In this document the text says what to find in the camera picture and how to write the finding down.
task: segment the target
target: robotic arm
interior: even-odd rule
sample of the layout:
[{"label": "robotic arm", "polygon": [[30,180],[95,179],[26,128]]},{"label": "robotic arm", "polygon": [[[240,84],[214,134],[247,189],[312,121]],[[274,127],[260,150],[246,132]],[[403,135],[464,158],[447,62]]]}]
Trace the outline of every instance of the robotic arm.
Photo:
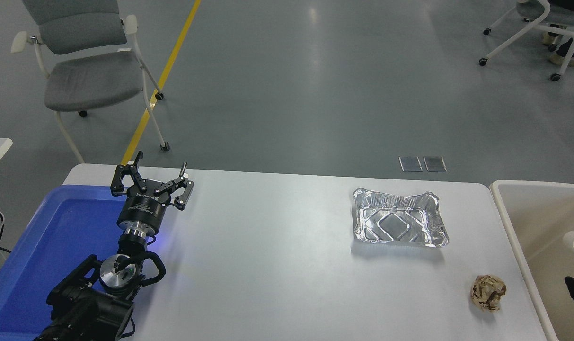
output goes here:
[{"label": "robotic arm", "polygon": [[[116,341],[135,332],[131,319],[135,296],[141,287],[157,283],[166,273],[159,255],[147,250],[147,238],[159,233],[169,205],[184,210],[194,187],[185,174],[186,162],[179,176],[167,183],[142,179],[138,172],[142,157],[140,151],[133,164],[119,164],[112,178],[112,196],[127,196],[116,221],[124,231],[118,238],[116,255],[104,261],[88,256],[51,290],[47,304],[53,306],[52,323],[34,341]],[[127,175],[134,185],[125,190],[123,179]],[[179,188],[184,189],[183,194],[171,202],[171,194]],[[141,273],[146,259],[157,267],[155,277],[146,278]],[[103,292],[92,288],[97,281]],[[133,332],[123,334],[129,320]]]}]

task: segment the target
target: yellow floor line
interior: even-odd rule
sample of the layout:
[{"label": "yellow floor line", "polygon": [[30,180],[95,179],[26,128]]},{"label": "yellow floor line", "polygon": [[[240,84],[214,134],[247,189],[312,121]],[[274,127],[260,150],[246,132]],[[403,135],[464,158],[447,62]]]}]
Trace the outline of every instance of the yellow floor line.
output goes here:
[{"label": "yellow floor line", "polygon": [[[177,41],[175,42],[174,49],[171,52],[171,55],[169,56],[169,59],[167,61],[167,64],[165,65],[165,68],[163,69],[163,73],[161,74],[161,78],[159,78],[159,87],[161,88],[161,90],[163,89],[163,86],[165,85],[165,81],[167,81],[167,77],[169,76],[169,72],[171,72],[171,68],[173,67],[173,64],[175,63],[175,58],[177,58],[177,54],[179,53],[179,50],[181,49],[181,46],[184,43],[185,35],[187,35],[188,30],[190,28],[190,25],[192,25],[192,20],[194,20],[194,15],[196,15],[196,11],[198,10],[198,6],[200,4],[201,4],[201,0],[196,0],[194,2],[194,5],[192,6],[192,9],[190,10],[190,14],[188,15],[188,19],[185,20],[184,27],[181,29],[181,33],[179,33],[179,37],[177,38]],[[152,97],[150,97],[150,106],[152,106],[153,108],[154,108],[155,104],[157,103],[157,99],[156,99],[156,97],[154,97],[155,93],[156,93],[156,91],[154,91],[152,93]],[[138,124],[137,129],[135,130],[135,133],[133,133],[133,137],[131,138],[131,142],[129,142],[129,146],[127,147],[127,150],[125,151],[125,155],[123,155],[123,159],[121,160],[121,164],[126,164],[129,160],[131,160],[131,158],[133,158],[133,154],[135,153],[135,149],[137,148],[137,145],[140,142],[141,135],[143,134],[144,129],[146,129],[146,125],[148,124],[148,119],[150,119],[150,115],[148,114],[148,110],[146,110],[146,111],[144,111],[144,114],[141,116],[140,123]]]}]

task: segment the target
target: chair backrest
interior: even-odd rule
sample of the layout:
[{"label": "chair backrest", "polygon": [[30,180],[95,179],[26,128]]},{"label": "chair backrest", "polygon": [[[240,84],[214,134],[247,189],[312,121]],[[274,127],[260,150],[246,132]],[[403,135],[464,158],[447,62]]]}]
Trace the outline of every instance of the chair backrest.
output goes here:
[{"label": "chair backrest", "polygon": [[54,54],[127,43],[116,0],[22,0]]}]

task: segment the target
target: crumpled paper ball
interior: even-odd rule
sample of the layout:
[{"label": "crumpled paper ball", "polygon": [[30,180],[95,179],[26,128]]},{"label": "crumpled paper ball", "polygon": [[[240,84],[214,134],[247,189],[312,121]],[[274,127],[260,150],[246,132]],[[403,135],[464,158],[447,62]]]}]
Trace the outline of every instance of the crumpled paper ball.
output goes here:
[{"label": "crumpled paper ball", "polygon": [[505,283],[495,275],[481,275],[476,278],[470,290],[474,305],[482,311],[499,310],[499,300],[505,295]]}]

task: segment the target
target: chair leg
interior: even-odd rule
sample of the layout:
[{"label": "chair leg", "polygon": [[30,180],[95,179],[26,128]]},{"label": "chair leg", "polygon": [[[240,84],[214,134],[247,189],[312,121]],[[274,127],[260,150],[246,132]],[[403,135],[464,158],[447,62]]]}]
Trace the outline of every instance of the chair leg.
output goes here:
[{"label": "chair leg", "polygon": [[567,35],[569,37],[571,37],[573,39],[573,41],[571,42],[570,47],[568,47],[568,51],[566,52],[566,56],[564,57],[564,61],[562,61],[562,65],[560,67],[560,70],[558,71],[558,73],[562,76],[564,75],[564,72],[566,71],[566,67],[568,66],[568,63],[571,61],[571,58],[573,57],[573,52],[574,52],[574,32],[570,32],[569,34],[563,34],[563,35]]},{"label": "chair leg", "polygon": [[562,28],[557,28],[557,27],[551,27],[551,26],[537,26],[536,27],[538,30],[541,31],[547,31],[547,32],[553,32],[553,33],[558,33],[560,35],[563,36],[567,36],[570,37],[573,41],[571,42],[571,45],[568,47],[568,51],[566,52],[566,56],[564,57],[564,60],[562,61],[562,65],[560,67],[560,69],[558,70],[558,73],[553,73],[550,76],[550,80],[552,81],[557,81],[561,78],[562,75],[564,75],[565,71],[566,71],[566,67],[568,66],[568,63],[571,61],[571,57],[573,56],[573,52],[574,52],[574,32],[573,31],[569,31],[569,30],[563,30]]},{"label": "chair leg", "polygon": [[81,156],[81,153],[79,152],[79,149],[77,148],[77,145],[74,144],[74,141],[70,137],[68,130],[66,130],[66,126],[62,122],[62,117],[60,117],[60,112],[58,112],[58,111],[55,112],[55,120],[57,121],[58,125],[60,126],[60,131],[64,135],[64,138],[66,138],[66,142],[68,142],[68,145],[70,145],[70,149],[72,149],[72,152],[74,153],[75,157],[77,157],[77,160],[79,160],[79,163],[85,163],[85,160]]},{"label": "chair leg", "polygon": [[518,31],[515,35],[510,37],[510,39],[504,41],[501,45],[497,46],[497,48],[495,48],[493,51],[489,52],[484,58],[481,58],[481,60],[478,62],[478,64],[480,64],[481,66],[486,65],[486,61],[488,61],[490,58],[495,56],[495,54],[498,54],[499,52],[501,52],[501,50],[503,50],[504,48],[511,45],[511,43],[514,43],[514,41],[518,40],[518,38],[523,36],[525,33],[530,31],[532,28],[539,25],[540,22],[542,22],[544,19],[546,19],[546,17],[548,16],[548,13],[550,13],[549,6],[544,9],[544,13],[542,13],[539,17],[537,17],[532,22],[529,22],[525,27],[522,28],[522,30]]},{"label": "chair leg", "polygon": [[516,33],[515,35],[510,37],[510,39],[501,43],[501,45],[497,46],[493,51],[489,52],[484,58],[486,58],[486,59],[492,58],[493,56],[495,56],[496,54],[501,52],[501,50],[508,47],[512,43],[514,43],[514,41],[517,41],[521,36],[523,36],[525,33],[527,33],[532,28],[534,28],[534,26],[537,26],[537,24],[538,24],[538,22],[536,22],[536,21],[532,21],[532,22],[528,23],[525,27],[522,28],[522,30],[518,31],[518,33]]},{"label": "chair leg", "polygon": [[141,62],[142,67],[144,67],[144,70],[148,74],[148,78],[150,78],[150,80],[152,81],[152,84],[154,84],[154,87],[157,89],[157,93],[159,93],[161,95],[161,98],[159,99],[159,97],[157,97],[157,99],[162,100],[164,96],[163,96],[163,92],[161,91],[161,88],[159,87],[159,84],[157,83],[157,81],[152,76],[152,73],[150,73],[150,69],[148,69],[148,65],[146,65],[146,63],[144,63],[144,59],[140,60],[140,62]]},{"label": "chair leg", "polygon": [[166,142],[163,138],[163,134],[161,134],[161,129],[159,128],[159,124],[157,123],[157,119],[154,116],[152,106],[150,106],[150,102],[148,102],[148,90],[146,89],[146,74],[144,71],[141,72],[143,82],[143,91],[142,94],[144,95],[144,103],[146,103],[146,108],[148,108],[148,114],[150,114],[150,118],[152,118],[152,122],[154,123],[154,127],[157,130],[157,135],[159,136],[159,141],[161,142],[161,149],[164,151],[169,150],[169,143]]},{"label": "chair leg", "polygon": [[495,22],[493,22],[489,27],[484,29],[484,35],[488,35],[488,33],[491,32],[491,30],[495,27],[497,27],[499,24],[501,24],[501,22],[508,16],[510,15],[510,13],[512,13],[514,11],[514,9],[516,9],[516,6],[512,7],[509,11],[507,11],[505,14],[503,14],[501,17],[499,17],[499,19],[497,19]]}]

